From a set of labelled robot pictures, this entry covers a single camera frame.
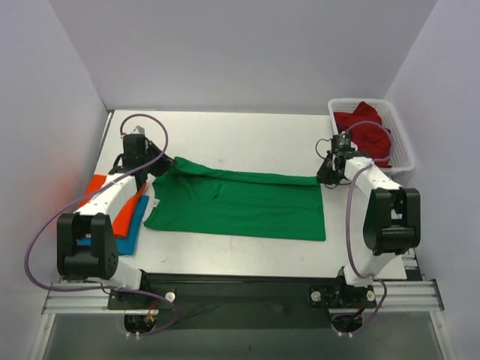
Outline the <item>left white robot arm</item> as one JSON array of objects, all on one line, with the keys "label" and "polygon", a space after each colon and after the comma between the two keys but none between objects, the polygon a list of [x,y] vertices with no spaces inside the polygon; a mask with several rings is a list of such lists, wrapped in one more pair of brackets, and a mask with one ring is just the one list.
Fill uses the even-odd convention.
[{"label": "left white robot arm", "polygon": [[127,303],[136,309],[146,307],[152,291],[142,284],[141,270],[119,259],[116,239],[128,235],[148,176],[162,176],[175,165],[176,161],[162,154],[146,136],[124,136],[123,152],[98,192],[74,213],[62,214],[57,220],[59,274],[126,289]]}]

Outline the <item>green t-shirt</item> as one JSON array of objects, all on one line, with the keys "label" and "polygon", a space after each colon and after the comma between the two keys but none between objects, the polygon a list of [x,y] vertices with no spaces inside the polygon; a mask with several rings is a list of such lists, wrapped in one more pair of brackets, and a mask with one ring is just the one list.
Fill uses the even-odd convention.
[{"label": "green t-shirt", "polygon": [[179,157],[152,187],[150,230],[326,240],[323,197],[314,177],[212,169]]}]

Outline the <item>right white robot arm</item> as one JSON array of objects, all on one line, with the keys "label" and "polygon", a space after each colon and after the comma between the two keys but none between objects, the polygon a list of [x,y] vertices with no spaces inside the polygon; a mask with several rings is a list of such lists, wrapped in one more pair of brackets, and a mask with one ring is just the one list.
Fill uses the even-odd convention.
[{"label": "right white robot arm", "polygon": [[[389,178],[374,160],[358,151],[328,151],[316,174],[323,185],[336,185],[346,179],[346,252],[345,280],[332,287],[332,296],[341,306],[351,305],[359,297],[359,287],[372,284],[394,259],[421,240],[421,196],[415,188],[406,188]],[[353,249],[351,215],[353,192],[367,197],[362,227],[363,249]]]}]

